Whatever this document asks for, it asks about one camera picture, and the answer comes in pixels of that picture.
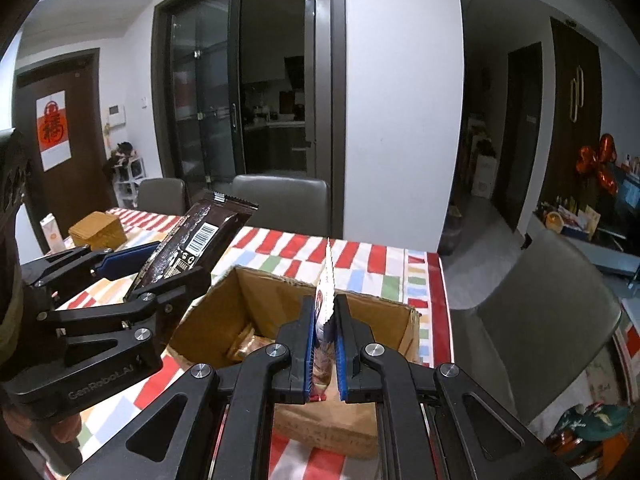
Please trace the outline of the person's left hand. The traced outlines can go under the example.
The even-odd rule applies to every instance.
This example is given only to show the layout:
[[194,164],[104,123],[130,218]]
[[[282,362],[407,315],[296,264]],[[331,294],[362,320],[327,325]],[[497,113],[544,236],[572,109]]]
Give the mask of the person's left hand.
[[[1,410],[4,422],[9,430],[27,442],[32,440],[30,432],[32,431],[32,421],[21,413],[12,410],[12,408],[2,408]],[[82,420],[79,414],[67,417],[57,422],[50,428],[52,436],[61,443],[72,442],[76,439],[82,427]]]

